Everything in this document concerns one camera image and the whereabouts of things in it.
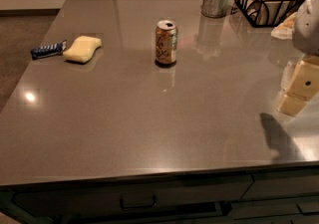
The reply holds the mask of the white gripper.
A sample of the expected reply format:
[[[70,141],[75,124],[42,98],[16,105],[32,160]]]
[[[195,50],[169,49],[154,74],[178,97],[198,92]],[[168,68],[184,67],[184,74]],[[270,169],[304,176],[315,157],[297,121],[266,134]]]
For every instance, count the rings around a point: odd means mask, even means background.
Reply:
[[[305,0],[299,7],[292,41],[297,50],[315,55],[289,61],[284,69],[277,110],[296,116],[319,93],[319,0]]]

